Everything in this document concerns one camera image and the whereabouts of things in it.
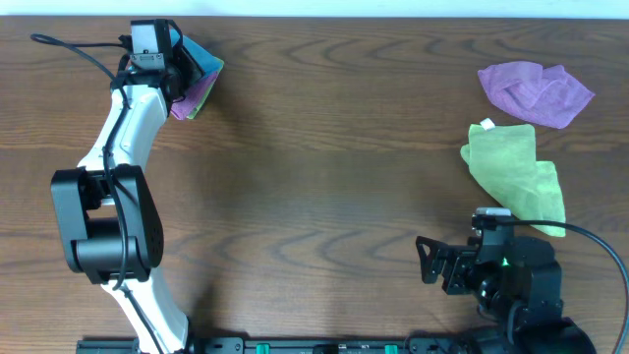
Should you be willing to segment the blue microfiber cloth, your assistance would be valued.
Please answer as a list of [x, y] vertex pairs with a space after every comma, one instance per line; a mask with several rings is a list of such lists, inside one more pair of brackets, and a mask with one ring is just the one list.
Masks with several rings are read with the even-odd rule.
[[200, 66], [204, 77], [222, 69], [223, 61], [221, 59], [213, 56], [205, 48], [185, 35], [183, 36], [183, 46]]

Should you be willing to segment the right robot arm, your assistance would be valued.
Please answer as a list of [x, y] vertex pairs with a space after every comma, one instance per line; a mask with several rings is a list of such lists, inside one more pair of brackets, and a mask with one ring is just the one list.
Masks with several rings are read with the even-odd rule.
[[472, 294], [496, 326], [451, 339], [449, 353], [594, 353], [591, 339], [562, 315], [561, 267], [552, 246], [497, 234], [451, 246], [419, 236], [422, 281], [443, 278], [448, 295]]

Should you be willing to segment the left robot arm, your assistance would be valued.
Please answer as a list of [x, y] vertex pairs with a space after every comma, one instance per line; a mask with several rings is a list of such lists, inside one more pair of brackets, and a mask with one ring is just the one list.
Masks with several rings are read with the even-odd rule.
[[111, 79], [111, 108], [88, 154], [58, 170], [51, 195], [64, 257], [118, 303], [138, 353], [183, 353], [188, 317], [160, 267], [164, 233], [144, 171], [173, 106], [204, 75], [183, 43], [135, 48]]

